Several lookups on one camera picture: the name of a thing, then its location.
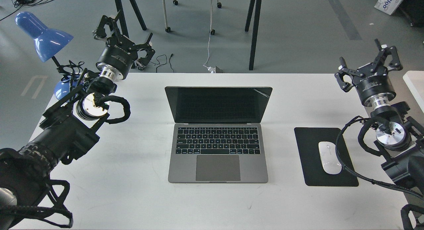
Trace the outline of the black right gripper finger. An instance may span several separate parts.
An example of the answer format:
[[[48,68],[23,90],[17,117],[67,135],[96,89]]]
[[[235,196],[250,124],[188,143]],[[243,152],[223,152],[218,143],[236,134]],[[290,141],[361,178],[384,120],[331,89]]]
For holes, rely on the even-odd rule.
[[[395,46],[388,47],[387,45],[382,45],[378,39],[375,39],[374,41],[379,49],[379,53],[371,63],[370,72],[389,73],[390,71],[403,70],[403,65],[400,62],[397,48]],[[386,59],[389,56],[391,57],[391,61],[388,66],[386,66]]]
[[[343,57],[340,57],[339,61],[341,65],[338,67],[338,72],[335,73],[334,76],[342,91],[348,92],[359,84],[365,77],[365,74],[358,70],[348,68]]]

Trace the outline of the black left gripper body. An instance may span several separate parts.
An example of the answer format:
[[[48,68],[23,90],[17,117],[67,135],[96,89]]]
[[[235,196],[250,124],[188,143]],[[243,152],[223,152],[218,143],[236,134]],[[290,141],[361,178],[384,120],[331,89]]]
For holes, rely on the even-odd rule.
[[[118,80],[126,79],[134,60],[138,57],[133,48],[135,43],[126,36],[118,38],[116,35],[106,39],[105,48],[96,63],[98,70],[104,67],[112,67],[118,71]]]

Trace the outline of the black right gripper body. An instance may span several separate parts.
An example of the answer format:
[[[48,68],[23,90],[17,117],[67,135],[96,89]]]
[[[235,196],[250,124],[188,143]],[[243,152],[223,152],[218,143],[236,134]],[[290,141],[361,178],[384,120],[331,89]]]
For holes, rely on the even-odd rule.
[[[364,65],[357,69],[363,74],[355,83],[356,92],[363,106],[371,107],[371,97],[382,94],[389,101],[396,97],[394,87],[388,77],[388,68],[385,66],[371,67],[372,64]]]

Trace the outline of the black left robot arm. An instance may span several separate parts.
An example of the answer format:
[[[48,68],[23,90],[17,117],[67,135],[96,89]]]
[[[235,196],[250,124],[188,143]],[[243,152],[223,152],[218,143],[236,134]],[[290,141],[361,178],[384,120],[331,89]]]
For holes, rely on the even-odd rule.
[[[99,141],[97,130],[104,123],[129,119],[129,102],[113,95],[117,80],[127,77],[133,65],[145,67],[154,56],[147,41],[136,45],[121,34],[115,17],[102,16],[94,38],[105,40],[96,63],[99,72],[88,69],[67,73],[68,93],[48,108],[39,127],[42,133],[19,150],[1,149],[1,229],[7,230],[25,218],[37,219],[61,228],[73,225],[65,207],[70,185],[52,180],[51,171],[82,157]]]

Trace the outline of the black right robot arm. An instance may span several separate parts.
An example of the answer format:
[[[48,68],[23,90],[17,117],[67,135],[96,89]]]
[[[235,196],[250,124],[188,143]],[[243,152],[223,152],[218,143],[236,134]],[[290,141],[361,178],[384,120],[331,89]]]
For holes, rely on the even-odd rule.
[[[350,69],[345,59],[340,58],[341,65],[335,73],[339,87],[344,92],[355,88],[361,104],[373,110],[369,118],[356,116],[341,129],[335,141],[335,154],[342,169],[351,175],[423,201],[423,126],[413,117],[407,116],[409,105],[405,101],[390,104],[396,97],[396,92],[388,73],[400,71],[403,66],[395,46],[382,45],[378,39],[375,39],[375,43],[379,50],[378,55],[362,67]],[[357,138],[359,145],[372,155],[384,157],[386,161],[381,167],[392,183],[364,177],[340,158],[339,139],[356,122],[362,123]]]

